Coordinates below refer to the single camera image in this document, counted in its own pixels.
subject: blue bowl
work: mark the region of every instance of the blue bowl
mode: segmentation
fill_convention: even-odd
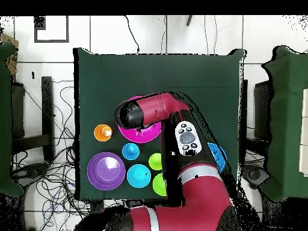
[[[224,152],[223,148],[218,147],[216,144],[208,143],[209,149],[212,152],[212,155],[216,161],[216,164],[218,166],[218,170],[221,173],[224,169],[224,165],[226,164],[226,161],[224,160],[223,155],[221,154],[220,149],[223,151],[225,158],[227,159],[227,155]]]
[[[134,188],[144,188],[151,181],[151,172],[145,165],[136,164],[128,170],[127,179]]]
[[[124,158],[128,160],[137,159],[139,156],[139,147],[134,143],[127,143],[122,148],[122,154]]]

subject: red robot arm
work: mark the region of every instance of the red robot arm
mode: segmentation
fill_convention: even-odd
[[[106,231],[241,231],[207,141],[179,96],[156,93],[123,102],[114,117],[126,129],[162,122],[162,173],[171,206],[132,208]]]

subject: green table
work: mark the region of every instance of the green table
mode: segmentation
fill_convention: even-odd
[[[272,140],[266,169],[271,177],[261,186],[275,202],[287,197],[308,198],[308,177],[299,172],[303,90],[308,88],[308,55],[286,46],[274,49],[263,64],[274,87],[269,123]]]
[[[19,197],[23,189],[10,177],[12,164],[12,108],[11,73],[6,67],[7,58],[16,52],[11,43],[0,43],[0,193]]]
[[[152,182],[145,188],[136,189],[125,179],[118,188],[101,191],[92,186],[87,177],[88,162],[100,152],[119,155],[126,171],[134,164],[149,167],[150,155],[160,152],[159,137],[149,143],[139,144],[139,157],[127,161],[122,156],[122,147],[129,141],[120,133],[113,114],[117,105],[130,97],[160,91],[181,91],[196,103],[219,145],[225,150],[233,177],[236,178],[239,61],[243,56],[243,50],[233,51],[227,56],[212,56],[93,55],[83,49],[74,49],[75,114],[76,119],[79,119],[76,137],[80,139],[80,160],[76,167],[76,174],[80,171],[79,199],[162,198],[154,193]],[[99,142],[95,139],[93,132],[99,124],[112,128],[109,141]],[[153,180],[160,171],[151,170],[151,173]]]

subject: lime green cup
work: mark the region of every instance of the lime green cup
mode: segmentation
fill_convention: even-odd
[[[164,179],[162,178],[162,173],[158,174],[155,176],[153,179],[153,190],[155,193],[162,197],[166,197],[166,189],[165,189],[165,182]]]
[[[149,165],[154,170],[161,170],[161,154],[154,153],[149,159]]]

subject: cardboard box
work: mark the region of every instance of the cardboard box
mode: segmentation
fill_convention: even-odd
[[[15,46],[16,49],[18,49],[18,41],[6,34],[1,35],[0,42],[1,43],[11,43],[12,45]],[[17,69],[16,69],[17,56],[18,56],[18,51],[10,55],[10,57],[8,57],[7,59],[7,67],[10,70],[12,75],[15,75],[17,72]]]

